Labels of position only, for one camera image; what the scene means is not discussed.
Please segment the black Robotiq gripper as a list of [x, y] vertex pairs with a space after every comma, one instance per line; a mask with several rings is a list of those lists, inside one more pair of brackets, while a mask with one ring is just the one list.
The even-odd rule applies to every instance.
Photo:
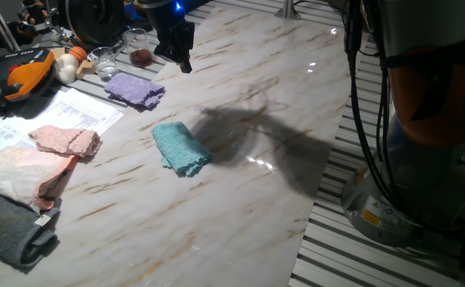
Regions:
[[184, 8], [177, 0], [144, 0], [144, 9], [159, 40], [154, 54], [177, 64], [182, 73], [190, 73], [195, 23], [185, 21]]

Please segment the person hand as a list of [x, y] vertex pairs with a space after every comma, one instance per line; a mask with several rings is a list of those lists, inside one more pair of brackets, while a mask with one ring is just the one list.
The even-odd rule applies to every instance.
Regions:
[[50, 31], [47, 25], [48, 10], [43, 0], [22, 0], [22, 9], [18, 12], [20, 22], [18, 32], [27, 38]]

